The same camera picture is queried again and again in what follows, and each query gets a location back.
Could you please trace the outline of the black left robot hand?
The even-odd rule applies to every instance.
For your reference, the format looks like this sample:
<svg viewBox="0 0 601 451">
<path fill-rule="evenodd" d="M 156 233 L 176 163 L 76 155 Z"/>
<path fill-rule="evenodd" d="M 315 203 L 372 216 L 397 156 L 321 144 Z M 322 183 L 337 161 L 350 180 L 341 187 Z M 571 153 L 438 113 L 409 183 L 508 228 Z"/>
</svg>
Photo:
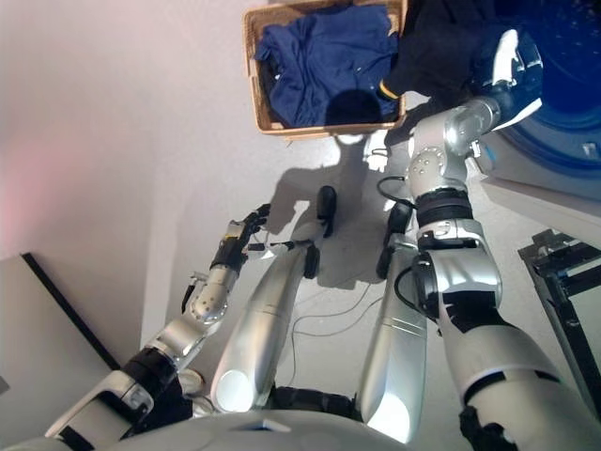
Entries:
<svg viewBox="0 0 601 451">
<path fill-rule="evenodd" d="M 252 242 L 253 235 L 267 223 L 270 204 L 263 204 L 252 210 L 240 221 L 231 220 L 222 236 L 210 268 L 226 267 L 240 272 L 248 258 L 259 259 L 279 256 L 296 247 L 293 241 Z"/>
</svg>

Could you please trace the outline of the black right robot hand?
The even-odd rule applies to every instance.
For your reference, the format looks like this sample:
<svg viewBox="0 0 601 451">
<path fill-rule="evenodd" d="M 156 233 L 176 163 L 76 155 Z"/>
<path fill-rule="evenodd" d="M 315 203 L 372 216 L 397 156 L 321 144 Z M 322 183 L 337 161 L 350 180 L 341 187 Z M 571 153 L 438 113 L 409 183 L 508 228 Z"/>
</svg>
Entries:
<svg viewBox="0 0 601 451">
<path fill-rule="evenodd" d="M 474 54 L 471 69 L 473 94 L 498 105 L 498 130 L 517 124 L 542 107 L 543 58 L 525 29 L 490 31 Z"/>
</svg>

